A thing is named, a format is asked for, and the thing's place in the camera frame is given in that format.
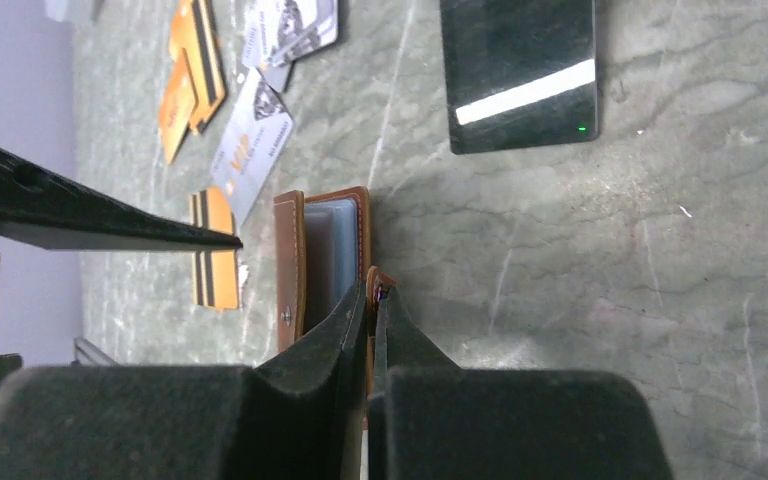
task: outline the gray wall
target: gray wall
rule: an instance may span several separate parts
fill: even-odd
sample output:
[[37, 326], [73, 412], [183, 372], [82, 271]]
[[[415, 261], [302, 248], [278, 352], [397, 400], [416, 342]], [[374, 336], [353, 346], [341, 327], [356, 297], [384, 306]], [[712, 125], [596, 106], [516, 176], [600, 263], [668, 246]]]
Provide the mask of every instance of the gray wall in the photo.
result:
[[[43, 0], [0, 0], [0, 147], [74, 178], [72, 32]], [[82, 332], [78, 255], [0, 238], [0, 353], [72, 360]]]

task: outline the wallet stitching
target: wallet stitching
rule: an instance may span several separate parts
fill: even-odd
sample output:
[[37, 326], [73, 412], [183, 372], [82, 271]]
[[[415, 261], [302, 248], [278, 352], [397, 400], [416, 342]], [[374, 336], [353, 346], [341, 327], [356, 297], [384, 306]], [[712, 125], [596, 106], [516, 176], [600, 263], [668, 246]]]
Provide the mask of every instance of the wallet stitching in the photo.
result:
[[293, 218], [293, 267], [294, 267], [293, 298], [295, 299], [294, 300], [295, 304], [293, 305], [293, 313], [291, 317], [294, 318], [298, 315], [298, 312], [299, 312], [299, 234], [296, 228], [296, 223], [297, 223], [296, 222], [296, 203], [297, 202], [295, 201], [295, 199], [287, 200], [286, 202], [276, 203], [275, 206], [279, 207], [281, 205], [286, 205], [288, 203], [292, 204], [292, 208], [293, 208], [293, 217], [292, 217]]

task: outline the black stripe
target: black stripe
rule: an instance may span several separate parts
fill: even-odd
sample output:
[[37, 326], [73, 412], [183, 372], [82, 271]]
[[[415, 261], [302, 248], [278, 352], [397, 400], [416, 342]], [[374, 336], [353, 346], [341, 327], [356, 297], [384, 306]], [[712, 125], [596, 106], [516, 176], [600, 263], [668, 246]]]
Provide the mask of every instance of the black stripe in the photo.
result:
[[[199, 192], [199, 199], [201, 200], [201, 220], [205, 228], [210, 228], [210, 217], [208, 217], [207, 208], [207, 190]], [[204, 254], [204, 282], [205, 291], [207, 292], [207, 306], [215, 307], [216, 298], [213, 295], [213, 254], [210, 252], [202, 252]]]
[[210, 65], [210, 55], [207, 50], [207, 32], [205, 32], [205, 26], [210, 27], [210, 17], [202, 15], [201, 0], [193, 1], [190, 7], [193, 11], [193, 17], [195, 18], [196, 35], [199, 40], [201, 68], [204, 70], [204, 79], [207, 82], [207, 103], [208, 105], [213, 105], [213, 102], [216, 101], [216, 86], [213, 84], [213, 69]]
[[[198, 225], [198, 195], [193, 195], [190, 197], [190, 201], [193, 204], [193, 225]], [[195, 276], [195, 282], [196, 282], [196, 303], [198, 305], [204, 305], [204, 282], [201, 279], [201, 254], [203, 252], [195, 252], [193, 255], [195, 255], [196, 259], [196, 271], [193, 272], [193, 275]]]

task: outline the white card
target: white card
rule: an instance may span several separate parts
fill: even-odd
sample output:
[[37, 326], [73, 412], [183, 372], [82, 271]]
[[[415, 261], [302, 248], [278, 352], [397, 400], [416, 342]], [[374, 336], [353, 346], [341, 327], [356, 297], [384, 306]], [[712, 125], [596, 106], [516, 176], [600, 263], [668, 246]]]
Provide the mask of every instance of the white card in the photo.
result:
[[337, 40], [337, 0], [260, 0], [261, 55], [286, 65]]
[[[258, 17], [264, 16], [261, 10], [254, 12]], [[287, 88], [287, 79], [290, 76], [290, 70], [293, 68], [292, 63], [280, 66], [272, 66], [269, 63], [263, 61], [263, 55], [261, 52], [261, 44], [264, 39], [264, 32], [262, 29], [263, 19], [258, 18], [255, 21], [246, 22], [246, 45], [243, 48], [243, 55], [240, 59], [242, 64], [249, 69], [258, 69], [263, 76], [266, 83], [272, 87], [276, 92], [283, 92]]]
[[286, 107], [257, 69], [250, 70], [210, 167], [238, 222], [251, 213], [292, 129]]

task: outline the brown leather wallet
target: brown leather wallet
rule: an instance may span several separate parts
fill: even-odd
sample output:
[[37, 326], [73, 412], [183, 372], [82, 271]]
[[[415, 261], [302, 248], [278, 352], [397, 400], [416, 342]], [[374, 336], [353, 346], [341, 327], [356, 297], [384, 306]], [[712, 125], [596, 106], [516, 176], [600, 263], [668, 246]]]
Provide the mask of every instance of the brown leather wallet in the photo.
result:
[[331, 200], [351, 200], [357, 207], [357, 281], [366, 278], [372, 266], [372, 241], [369, 191], [366, 187], [353, 187], [338, 192], [305, 198], [300, 191], [291, 191], [275, 197], [275, 245], [278, 282], [278, 351], [286, 350], [305, 332], [325, 319], [328, 312], [311, 309], [315, 294], [311, 290], [320, 285], [309, 285], [309, 269], [321, 268], [318, 258], [308, 255], [309, 238], [305, 227], [305, 205]]

